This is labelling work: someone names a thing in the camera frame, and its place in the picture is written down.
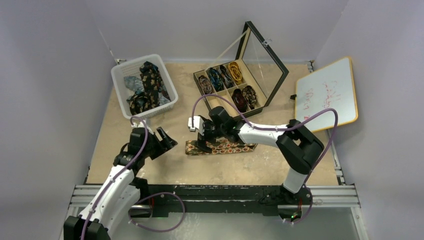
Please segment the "black tie organizer box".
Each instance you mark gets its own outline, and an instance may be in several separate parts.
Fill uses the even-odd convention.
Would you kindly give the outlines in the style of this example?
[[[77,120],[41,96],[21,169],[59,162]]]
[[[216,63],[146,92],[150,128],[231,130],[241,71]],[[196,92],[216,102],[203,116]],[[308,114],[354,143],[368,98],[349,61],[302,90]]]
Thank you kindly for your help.
[[[288,68],[252,21],[207,67],[193,73],[202,101],[211,110],[224,107],[235,119],[251,117],[270,105],[289,74]]]

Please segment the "rolled blue tie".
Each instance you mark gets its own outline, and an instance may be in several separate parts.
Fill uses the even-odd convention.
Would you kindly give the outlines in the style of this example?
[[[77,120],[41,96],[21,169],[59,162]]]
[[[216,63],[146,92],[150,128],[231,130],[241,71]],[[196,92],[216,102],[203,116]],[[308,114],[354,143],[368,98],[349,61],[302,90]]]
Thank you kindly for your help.
[[[224,89],[224,84],[223,84],[223,80],[221,78],[220,73],[216,69],[211,67],[208,69],[207,74],[215,91],[216,92],[222,91]]]

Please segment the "paisley orange green tie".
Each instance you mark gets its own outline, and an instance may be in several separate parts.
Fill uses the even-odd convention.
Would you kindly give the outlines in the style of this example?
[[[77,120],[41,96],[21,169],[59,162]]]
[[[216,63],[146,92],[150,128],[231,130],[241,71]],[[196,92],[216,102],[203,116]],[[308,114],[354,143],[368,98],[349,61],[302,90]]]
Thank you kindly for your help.
[[[253,152],[257,144],[240,144],[232,143],[227,139],[219,139],[215,143],[206,143],[211,152],[205,152],[196,146],[196,140],[188,140],[185,142],[185,154],[188,156],[204,156],[204,155],[225,155]]]

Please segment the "rolled brown patterned tie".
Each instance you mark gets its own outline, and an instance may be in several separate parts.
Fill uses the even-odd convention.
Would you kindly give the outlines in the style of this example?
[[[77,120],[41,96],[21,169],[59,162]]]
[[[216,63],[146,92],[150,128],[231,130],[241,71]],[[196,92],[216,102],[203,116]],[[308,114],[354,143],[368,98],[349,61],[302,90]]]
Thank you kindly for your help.
[[[199,83],[199,85],[201,87],[201,90],[203,91],[203,93],[205,95],[208,95],[208,94],[212,94],[213,93],[213,89],[214,88],[213,88],[210,80],[205,75],[200,75],[198,77],[198,83]]]

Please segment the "grey blue tie in basket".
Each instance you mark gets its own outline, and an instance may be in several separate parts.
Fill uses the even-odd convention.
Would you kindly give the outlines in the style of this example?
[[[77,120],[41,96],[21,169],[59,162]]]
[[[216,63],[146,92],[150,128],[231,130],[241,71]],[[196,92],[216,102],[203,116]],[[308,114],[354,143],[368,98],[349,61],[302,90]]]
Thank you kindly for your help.
[[[128,90],[136,94],[140,94],[145,91],[141,79],[136,76],[125,76],[124,85]]]

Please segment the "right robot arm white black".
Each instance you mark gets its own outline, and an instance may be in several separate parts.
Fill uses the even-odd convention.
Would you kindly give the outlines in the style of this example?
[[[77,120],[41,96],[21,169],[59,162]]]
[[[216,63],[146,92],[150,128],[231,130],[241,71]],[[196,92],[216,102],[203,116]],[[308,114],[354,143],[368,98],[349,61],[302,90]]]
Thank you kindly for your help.
[[[188,129],[198,132],[197,146],[206,153],[212,151],[206,143],[214,143],[220,138],[231,143],[279,149],[290,166],[280,191],[282,200],[288,204],[300,198],[300,189],[325,149],[323,143],[296,119],[290,120],[288,125],[275,126],[236,121],[222,106],[213,108],[209,118],[201,115],[190,117]]]

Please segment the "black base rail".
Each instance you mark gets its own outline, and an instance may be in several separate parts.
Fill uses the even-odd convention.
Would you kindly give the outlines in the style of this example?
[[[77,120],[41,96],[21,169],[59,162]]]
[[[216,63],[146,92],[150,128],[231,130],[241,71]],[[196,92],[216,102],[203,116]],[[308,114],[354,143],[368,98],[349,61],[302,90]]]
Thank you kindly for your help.
[[[137,205],[154,218],[170,213],[261,214],[296,218],[312,202],[311,190],[291,193],[282,185],[171,185],[149,184],[136,191]]]

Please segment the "white plastic basket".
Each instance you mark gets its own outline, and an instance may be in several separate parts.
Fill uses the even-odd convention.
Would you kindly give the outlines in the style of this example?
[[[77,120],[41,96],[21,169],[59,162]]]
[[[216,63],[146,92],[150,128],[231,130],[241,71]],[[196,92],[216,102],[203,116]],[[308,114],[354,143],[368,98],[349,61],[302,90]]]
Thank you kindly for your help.
[[[111,69],[117,99],[125,118],[151,118],[171,110],[179,99],[162,58],[150,54]]]

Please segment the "rolled yellow tie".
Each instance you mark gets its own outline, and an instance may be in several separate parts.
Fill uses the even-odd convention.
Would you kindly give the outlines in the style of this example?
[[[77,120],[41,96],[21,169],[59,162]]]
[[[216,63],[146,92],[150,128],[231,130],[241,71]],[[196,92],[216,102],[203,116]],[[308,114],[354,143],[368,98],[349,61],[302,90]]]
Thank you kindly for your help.
[[[228,64],[228,71],[236,85],[242,84],[243,75],[237,62],[230,62]]]

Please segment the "aluminium frame rail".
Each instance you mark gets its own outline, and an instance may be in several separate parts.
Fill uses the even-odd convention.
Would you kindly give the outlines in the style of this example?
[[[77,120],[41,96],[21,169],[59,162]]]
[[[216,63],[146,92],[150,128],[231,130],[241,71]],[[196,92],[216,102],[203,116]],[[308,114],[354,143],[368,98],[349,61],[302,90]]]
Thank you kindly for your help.
[[[316,208],[351,208],[359,206],[355,186],[311,186],[302,188],[298,200],[282,196],[279,185],[170,185],[151,184],[150,194],[174,193],[180,197],[188,213],[240,213],[275,216],[295,211],[301,204]]]

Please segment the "rolled dark grey tie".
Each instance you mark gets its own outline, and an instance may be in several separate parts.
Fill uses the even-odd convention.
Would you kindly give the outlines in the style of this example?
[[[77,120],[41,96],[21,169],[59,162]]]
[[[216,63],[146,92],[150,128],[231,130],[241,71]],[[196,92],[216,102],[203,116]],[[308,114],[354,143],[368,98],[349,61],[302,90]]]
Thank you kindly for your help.
[[[227,68],[223,64],[219,66],[219,72],[220,72],[220,75],[223,79],[223,83],[224,83],[225,87],[227,89],[234,87],[233,79],[232,79],[231,75],[229,74]]]

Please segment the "rolled dark red tie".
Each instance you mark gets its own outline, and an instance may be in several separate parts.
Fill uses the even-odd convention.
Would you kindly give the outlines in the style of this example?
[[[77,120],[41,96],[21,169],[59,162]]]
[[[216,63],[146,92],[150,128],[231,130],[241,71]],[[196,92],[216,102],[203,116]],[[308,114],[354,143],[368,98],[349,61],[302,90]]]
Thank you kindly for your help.
[[[236,88],[232,95],[231,95],[231,99],[234,103],[234,105],[236,106],[236,108],[241,112],[241,113],[245,113],[247,111],[248,108],[248,104],[247,101],[245,99],[245,97],[242,94],[242,91],[239,88]]]

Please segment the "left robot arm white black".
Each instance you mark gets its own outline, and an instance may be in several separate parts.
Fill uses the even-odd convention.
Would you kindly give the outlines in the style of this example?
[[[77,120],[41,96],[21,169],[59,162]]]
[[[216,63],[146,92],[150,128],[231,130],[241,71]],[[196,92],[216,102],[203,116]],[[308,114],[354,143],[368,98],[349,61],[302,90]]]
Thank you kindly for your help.
[[[63,239],[112,239],[117,225],[131,206],[135,203],[142,205],[149,199],[147,180],[137,177],[145,160],[154,160],[177,144],[161,127],[156,132],[142,126],[134,127],[95,197],[77,216],[65,220]]]

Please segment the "black floral tie in basket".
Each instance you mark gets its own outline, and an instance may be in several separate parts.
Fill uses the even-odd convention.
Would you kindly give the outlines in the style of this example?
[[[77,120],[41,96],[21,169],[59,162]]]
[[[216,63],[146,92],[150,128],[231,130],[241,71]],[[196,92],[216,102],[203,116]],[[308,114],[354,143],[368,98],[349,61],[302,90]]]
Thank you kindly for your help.
[[[160,107],[171,101],[159,68],[155,64],[145,61],[139,67],[139,71],[140,75],[137,77],[141,79],[144,92],[139,94],[133,92],[133,95],[126,100],[132,115]]]

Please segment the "rolled brown dotted tie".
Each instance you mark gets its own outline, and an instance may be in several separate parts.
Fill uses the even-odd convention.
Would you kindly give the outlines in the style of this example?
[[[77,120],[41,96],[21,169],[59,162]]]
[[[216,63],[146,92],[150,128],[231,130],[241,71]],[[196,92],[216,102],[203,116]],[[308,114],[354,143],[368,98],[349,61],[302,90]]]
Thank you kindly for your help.
[[[246,100],[249,108],[251,110],[255,109],[255,104],[257,103],[257,93],[251,85],[247,85],[241,90],[243,97]]]

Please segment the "yellow framed whiteboard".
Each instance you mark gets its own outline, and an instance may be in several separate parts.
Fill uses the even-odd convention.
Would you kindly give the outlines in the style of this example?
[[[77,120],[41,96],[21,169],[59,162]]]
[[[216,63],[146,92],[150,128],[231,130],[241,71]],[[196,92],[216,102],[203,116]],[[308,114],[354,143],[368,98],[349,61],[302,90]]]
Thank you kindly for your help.
[[[338,126],[358,119],[352,59],[349,56],[298,79],[295,94],[294,118],[300,122],[329,108],[337,111]]]

